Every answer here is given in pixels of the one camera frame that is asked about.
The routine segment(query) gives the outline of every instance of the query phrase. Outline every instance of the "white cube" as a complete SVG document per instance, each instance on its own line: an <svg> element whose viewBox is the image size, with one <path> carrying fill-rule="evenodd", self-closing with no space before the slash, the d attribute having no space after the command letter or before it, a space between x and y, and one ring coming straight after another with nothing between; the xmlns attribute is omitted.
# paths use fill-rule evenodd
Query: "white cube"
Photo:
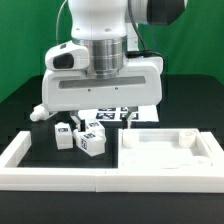
<svg viewBox="0 0 224 224"><path fill-rule="evenodd" d="M72 131L69 124L59 123L55 125L55 137L59 150L73 148Z"/></svg>
<svg viewBox="0 0 224 224"><path fill-rule="evenodd" d="M76 145L90 156L96 156L105 153L105 138L97 136L92 132L79 132L77 129L73 132Z"/></svg>

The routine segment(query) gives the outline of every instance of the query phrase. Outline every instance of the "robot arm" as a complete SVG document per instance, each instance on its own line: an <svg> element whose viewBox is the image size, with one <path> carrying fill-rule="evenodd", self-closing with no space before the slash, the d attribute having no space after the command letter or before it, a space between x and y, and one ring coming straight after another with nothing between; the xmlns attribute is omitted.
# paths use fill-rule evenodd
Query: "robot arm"
<svg viewBox="0 0 224 224"><path fill-rule="evenodd" d="M48 111L156 105L162 97L161 57L128 58L125 12L138 22L170 24L186 0L68 0L72 41L50 49L43 79Z"/></svg>

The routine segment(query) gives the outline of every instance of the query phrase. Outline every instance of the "small white block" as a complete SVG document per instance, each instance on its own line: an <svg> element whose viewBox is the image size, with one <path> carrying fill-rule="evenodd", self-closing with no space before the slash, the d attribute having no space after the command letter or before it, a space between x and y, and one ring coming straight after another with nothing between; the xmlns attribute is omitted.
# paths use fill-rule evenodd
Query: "small white block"
<svg viewBox="0 0 224 224"><path fill-rule="evenodd" d="M79 132L74 130L73 136L76 145L90 156L96 156L105 153L105 139L95 135L92 132Z"/></svg>
<svg viewBox="0 0 224 224"><path fill-rule="evenodd" d="M90 132L98 133L98 135L101 132L101 136L105 136L105 128L97 120L86 120L86 129Z"/></svg>
<svg viewBox="0 0 224 224"><path fill-rule="evenodd" d="M55 137L59 150L73 148L72 131L69 124L59 123L55 125Z"/></svg>
<svg viewBox="0 0 224 224"><path fill-rule="evenodd" d="M194 131L184 130L179 133L179 145L183 148L195 146L196 133Z"/></svg>
<svg viewBox="0 0 224 224"><path fill-rule="evenodd" d="M125 148L134 148L139 144L139 133L129 130L123 131L123 146Z"/></svg>

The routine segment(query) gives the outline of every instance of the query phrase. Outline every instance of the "white foam block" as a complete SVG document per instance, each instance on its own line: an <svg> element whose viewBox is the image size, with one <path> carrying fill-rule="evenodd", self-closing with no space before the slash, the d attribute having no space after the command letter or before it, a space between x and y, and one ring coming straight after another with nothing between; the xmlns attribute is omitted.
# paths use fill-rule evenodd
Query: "white foam block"
<svg viewBox="0 0 224 224"><path fill-rule="evenodd" d="M30 132L21 131L0 156L0 167L17 167L30 146Z"/></svg>
<svg viewBox="0 0 224 224"><path fill-rule="evenodd" d="M55 137L59 150L73 148L72 131L69 124L59 123L55 125Z"/></svg>

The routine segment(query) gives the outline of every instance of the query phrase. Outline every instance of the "green screen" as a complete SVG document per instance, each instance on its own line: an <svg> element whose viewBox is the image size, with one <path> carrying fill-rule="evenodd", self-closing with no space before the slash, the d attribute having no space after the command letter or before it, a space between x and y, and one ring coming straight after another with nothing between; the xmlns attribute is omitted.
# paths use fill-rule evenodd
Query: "green screen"
<svg viewBox="0 0 224 224"><path fill-rule="evenodd" d="M0 102L32 76L44 74L44 56L56 44L55 24L62 2L0 0ZM165 56L166 74L207 74L224 83L223 9L223 0L189 0L186 12L172 25L140 26L148 48ZM61 42L70 39L71 24L66 6Z"/></svg>

